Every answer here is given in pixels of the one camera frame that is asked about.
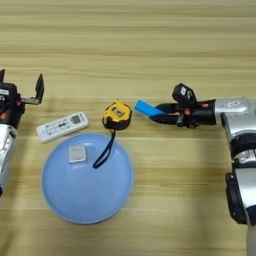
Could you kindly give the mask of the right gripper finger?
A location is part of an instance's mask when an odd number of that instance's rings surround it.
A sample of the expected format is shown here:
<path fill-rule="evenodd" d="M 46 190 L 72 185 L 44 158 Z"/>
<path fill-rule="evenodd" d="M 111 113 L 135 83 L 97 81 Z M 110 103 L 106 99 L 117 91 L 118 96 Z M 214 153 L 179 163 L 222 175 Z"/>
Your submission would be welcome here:
<path fill-rule="evenodd" d="M 156 106 L 156 109 L 162 112 L 176 112 L 178 110 L 177 103 L 161 103 Z"/>
<path fill-rule="evenodd" d="M 178 121 L 177 115 L 156 115 L 151 116 L 150 119 L 160 124 L 176 124 Z"/>

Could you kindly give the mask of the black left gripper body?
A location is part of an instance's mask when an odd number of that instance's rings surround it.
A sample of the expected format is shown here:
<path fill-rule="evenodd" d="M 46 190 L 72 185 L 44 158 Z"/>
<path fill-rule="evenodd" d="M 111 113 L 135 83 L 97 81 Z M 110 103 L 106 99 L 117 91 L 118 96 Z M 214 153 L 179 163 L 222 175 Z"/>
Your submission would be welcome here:
<path fill-rule="evenodd" d="M 0 99 L 0 124 L 10 125 L 17 129 L 24 112 L 25 104 L 20 99 L 13 102 Z"/>

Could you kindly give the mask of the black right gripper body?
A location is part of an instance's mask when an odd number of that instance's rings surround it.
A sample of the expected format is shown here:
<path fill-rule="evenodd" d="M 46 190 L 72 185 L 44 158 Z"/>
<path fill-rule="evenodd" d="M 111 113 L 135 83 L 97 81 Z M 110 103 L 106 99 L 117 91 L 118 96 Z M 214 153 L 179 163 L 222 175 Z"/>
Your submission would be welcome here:
<path fill-rule="evenodd" d="M 178 127 L 196 128 L 199 125 L 215 125 L 215 99 L 198 101 L 178 108 Z"/>

